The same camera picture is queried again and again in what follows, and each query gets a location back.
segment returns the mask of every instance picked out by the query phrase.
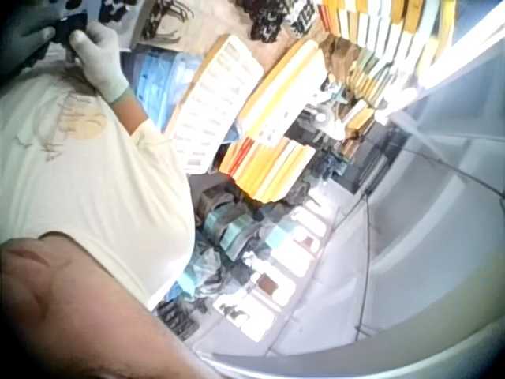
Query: person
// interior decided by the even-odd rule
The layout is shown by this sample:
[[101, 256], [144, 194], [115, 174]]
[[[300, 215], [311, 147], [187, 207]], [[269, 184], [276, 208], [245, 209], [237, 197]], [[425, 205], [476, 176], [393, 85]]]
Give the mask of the person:
[[[6, 23], [0, 75], [51, 40], [57, 5]], [[69, 43], [78, 65], [2, 87], [2, 312], [63, 377], [218, 377], [150, 312], [193, 249], [174, 146], [129, 88], [114, 31], [90, 22]]]

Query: latex glove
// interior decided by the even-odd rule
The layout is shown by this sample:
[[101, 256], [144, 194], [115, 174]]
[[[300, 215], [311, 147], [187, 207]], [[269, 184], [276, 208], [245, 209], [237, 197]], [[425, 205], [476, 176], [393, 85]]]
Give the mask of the latex glove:
[[46, 6], [20, 6], [2, 26], [0, 34], [0, 77], [7, 78], [54, 37], [65, 0]]
[[105, 101], [113, 103], [125, 93], [129, 82], [121, 70], [116, 31], [90, 21], [85, 34], [76, 30], [70, 35], [70, 46], [80, 59], [86, 79]]

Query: cream shirt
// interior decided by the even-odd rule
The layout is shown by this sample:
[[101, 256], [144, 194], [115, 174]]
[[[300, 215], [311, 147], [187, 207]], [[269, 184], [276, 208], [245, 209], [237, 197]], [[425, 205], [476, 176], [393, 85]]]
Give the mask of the cream shirt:
[[194, 243], [172, 143], [151, 120], [128, 135], [67, 69], [34, 71], [2, 90], [0, 242], [64, 233], [152, 310]]

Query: cable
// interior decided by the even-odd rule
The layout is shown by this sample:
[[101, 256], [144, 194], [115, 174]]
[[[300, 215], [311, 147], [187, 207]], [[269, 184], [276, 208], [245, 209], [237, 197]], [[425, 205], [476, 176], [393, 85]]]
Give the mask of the cable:
[[[380, 147], [377, 146], [377, 144], [374, 141], [370, 140], [366, 136], [363, 136], [363, 137], [364, 137], [364, 139], [366, 141], [370, 142], [371, 144], [374, 144], [377, 148], [380, 149]], [[416, 156], [421, 156], [422, 158], [424, 158], [424, 159], [426, 159], [428, 161], [432, 161], [434, 163], [438, 163], [441, 166], [447, 167], [450, 170], [453, 170], [453, 171], [457, 172], [458, 174], [460, 174], [460, 175], [462, 175], [462, 176], [464, 176], [464, 177], [466, 177], [468, 179], [473, 180], [474, 182], [476, 182], [476, 183], [480, 184], [481, 186], [483, 186], [485, 189], [487, 189], [487, 190], [493, 192], [494, 194], [498, 195], [498, 197], [501, 199], [501, 201], [503, 201], [505, 199], [505, 193], [504, 192], [500, 191], [499, 189], [496, 189], [493, 186], [490, 186], [488, 183], [480, 180], [479, 178], [476, 178], [475, 176], [473, 176], [471, 174], [468, 174], [467, 172], [465, 172], [465, 171], [463, 171], [463, 170], [461, 170], [461, 169], [459, 169], [459, 168], [457, 168], [455, 166], [452, 166], [452, 165], [450, 165], [448, 163], [443, 162], [440, 158], [433, 158], [431, 156], [427, 156], [427, 155], [423, 154], [422, 152], [416, 152], [414, 150], [410, 150], [409, 148], [405, 148], [405, 147], [401, 146], [400, 144], [396, 144], [396, 143], [391, 142], [391, 141], [385, 141], [385, 142], [386, 142], [386, 144], [389, 144], [390, 146], [395, 146], [395, 147], [400, 148], [401, 150], [403, 150], [405, 152], [410, 152], [410, 153], [412, 153], [412, 154], [414, 154]]]
[[357, 342], [361, 332], [361, 325], [363, 324], [363, 316], [365, 315], [365, 304], [366, 304], [366, 294], [368, 292], [368, 279], [370, 277], [370, 205], [368, 203], [368, 196], [365, 199], [366, 203], [366, 249], [367, 249], [367, 261], [366, 261], [366, 273], [365, 273], [365, 289], [363, 290], [363, 302], [361, 304], [360, 319], [356, 327], [356, 336], [354, 337], [354, 342]]

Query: black tool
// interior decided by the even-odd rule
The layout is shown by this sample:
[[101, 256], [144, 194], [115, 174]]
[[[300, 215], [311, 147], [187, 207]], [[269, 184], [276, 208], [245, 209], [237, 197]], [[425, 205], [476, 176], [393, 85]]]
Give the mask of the black tool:
[[65, 17], [54, 26], [54, 29], [56, 29], [56, 34], [54, 35], [53, 42], [60, 43], [63, 47], [72, 51], [73, 49], [69, 43], [70, 35], [76, 30], [82, 30], [85, 32], [87, 25], [87, 13], [79, 13]]

